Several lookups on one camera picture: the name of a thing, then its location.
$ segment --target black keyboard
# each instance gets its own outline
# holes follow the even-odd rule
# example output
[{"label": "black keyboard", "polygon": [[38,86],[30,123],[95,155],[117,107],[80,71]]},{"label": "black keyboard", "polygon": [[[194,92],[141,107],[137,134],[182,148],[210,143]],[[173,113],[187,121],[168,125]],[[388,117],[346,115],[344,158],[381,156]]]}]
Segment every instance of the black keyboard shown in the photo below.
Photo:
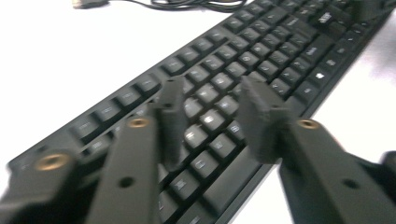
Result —
[{"label": "black keyboard", "polygon": [[294,113],[309,118],[388,15],[352,22],[347,0],[257,0],[152,66],[9,163],[49,148],[75,148],[84,165],[80,223],[120,124],[147,113],[163,83],[184,76],[183,165],[159,164],[163,223],[227,223],[271,168],[251,159],[239,124],[239,80],[265,81]]}]

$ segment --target brass screw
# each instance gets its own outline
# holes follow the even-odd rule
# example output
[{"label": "brass screw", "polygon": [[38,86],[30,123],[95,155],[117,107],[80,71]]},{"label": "brass screw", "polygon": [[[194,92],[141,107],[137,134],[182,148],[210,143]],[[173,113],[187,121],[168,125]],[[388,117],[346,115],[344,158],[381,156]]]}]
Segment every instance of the brass screw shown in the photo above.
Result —
[{"label": "brass screw", "polygon": [[143,128],[149,124],[148,119],[133,119],[129,122],[131,128]]},{"label": "brass screw", "polygon": [[306,129],[317,129],[319,127],[319,124],[311,119],[299,119],[297,123]]},{"label": "brass screw", "polygon": [[49,171],[58,169],[70,160],[70,157],[65,154],[52,154],[41,158],[36,164],[35,168],[39,171]]}]

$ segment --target desk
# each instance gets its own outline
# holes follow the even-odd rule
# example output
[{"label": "desk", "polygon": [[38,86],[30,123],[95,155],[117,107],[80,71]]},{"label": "desk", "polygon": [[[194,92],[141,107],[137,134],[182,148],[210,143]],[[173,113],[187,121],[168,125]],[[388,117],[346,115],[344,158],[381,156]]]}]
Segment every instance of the desk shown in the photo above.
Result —
[{"label": "desk", "polygon": [[[117,1],[91,10],[74,10],[70,1],[4,1],[0,192],[9,160],[228,16]],[[314,116],[370,161],[396,149],[395,34],[393,14]],[[233,223],[291,223],[282,195],[272,172]]]}]

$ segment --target cable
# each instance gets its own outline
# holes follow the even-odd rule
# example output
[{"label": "cable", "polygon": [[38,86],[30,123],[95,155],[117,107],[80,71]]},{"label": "cable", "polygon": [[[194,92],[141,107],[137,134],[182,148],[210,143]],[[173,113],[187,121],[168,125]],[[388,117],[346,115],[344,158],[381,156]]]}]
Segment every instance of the cable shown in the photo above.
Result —
[{"label": "cable", "polygon": [[[74,8],[100,7],[108,4],[109,0],[72,0]],[[241,8],[247,0],[150,0],[145,4],[136,0],[121,0],[132,2],[156,10],[185,11],[198,7],[217,12],[234,12]]]}]

